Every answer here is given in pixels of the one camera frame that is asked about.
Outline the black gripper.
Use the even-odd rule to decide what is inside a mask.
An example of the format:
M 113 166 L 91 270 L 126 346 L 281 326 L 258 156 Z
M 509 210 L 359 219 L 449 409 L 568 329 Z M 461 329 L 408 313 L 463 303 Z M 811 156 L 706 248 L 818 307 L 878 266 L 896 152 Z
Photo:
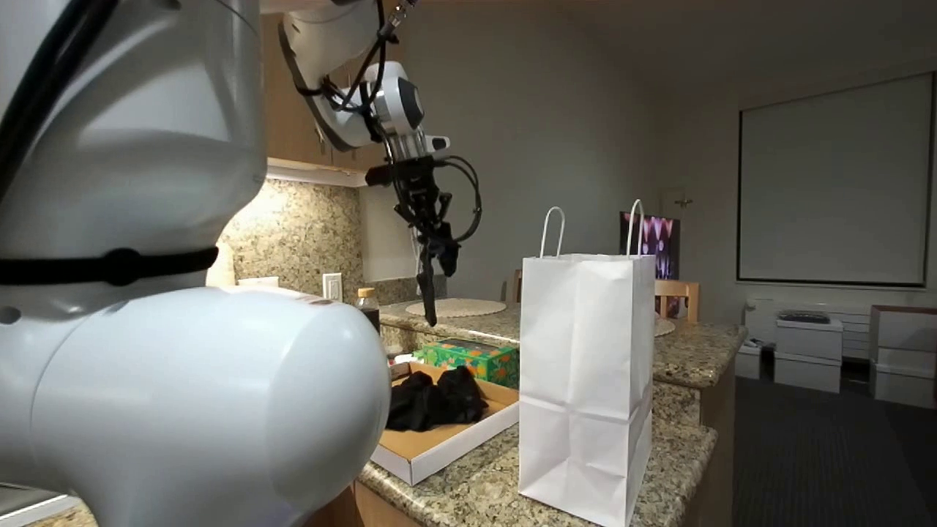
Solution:
M 438 184 L 433 172 L 452 166 L 463 172 L 473 184 L 473 194 L 480 194 L 477 171 L 463 158 L 452 156 L 452 141 L 447 136 L 406 136 L 386 144 L 386 161 L 366 171 L 369 188 L 394 188 L 395 191 L 395 213 L 417 231 L 417 240 L 427 254 L 441 260 L 444 275 L 457 273 L 461 242 L 470 240 L 483 216 L 483 200 L 477 196 L 473 204 L 473 222 L 463 235 L 452 231 L 449 204 L 452 196 Z M 426 322 L 438 326 L 438 275 L 433 260 L 420 259 L 420 294 Z

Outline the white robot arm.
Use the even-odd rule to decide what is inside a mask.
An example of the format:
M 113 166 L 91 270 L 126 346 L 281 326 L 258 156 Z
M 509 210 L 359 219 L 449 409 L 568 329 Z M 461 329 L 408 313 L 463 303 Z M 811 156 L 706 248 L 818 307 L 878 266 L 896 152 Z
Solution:
M 455 270 L 449 144 L 381 54 L 414 4 L 0 0 L 0 480 L 100 527 L 302 527 L 359 480 L 375 326 L 205 273 L 266 175 L 266 46 L 335 147 L 384 147 L 426 270 Z

